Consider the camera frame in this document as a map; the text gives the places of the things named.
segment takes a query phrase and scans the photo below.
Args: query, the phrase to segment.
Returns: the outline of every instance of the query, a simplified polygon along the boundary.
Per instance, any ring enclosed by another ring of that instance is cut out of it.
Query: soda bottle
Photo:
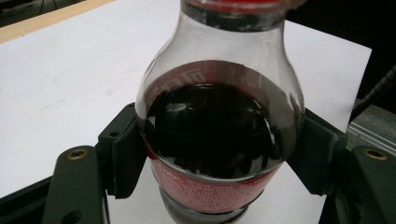
[[[135,103],[175,222],[236,221],[296,148],[304,101],[283,27],[302,2],[180,0]]]

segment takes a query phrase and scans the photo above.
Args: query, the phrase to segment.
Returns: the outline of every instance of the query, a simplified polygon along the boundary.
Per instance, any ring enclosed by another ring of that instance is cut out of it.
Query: bottle cap
[[[302,5],[305,0],[183,0],[197,7],[231,13],[287,11]]]

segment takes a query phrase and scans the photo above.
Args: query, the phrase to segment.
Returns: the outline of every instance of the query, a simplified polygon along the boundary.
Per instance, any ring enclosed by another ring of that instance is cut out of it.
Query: white surface
[[[0,197],[52,174],[63,151],[93,146],[127,104],[172,34],[177,0],[116,0],[0,45]],[[306,107],[347,128],[370,50],[287,23],[286,47]],[[287,164],[240,223],[318,223],[324,198]],[[174,223],[148,163],[128,200],[109,200],[112,223]]]

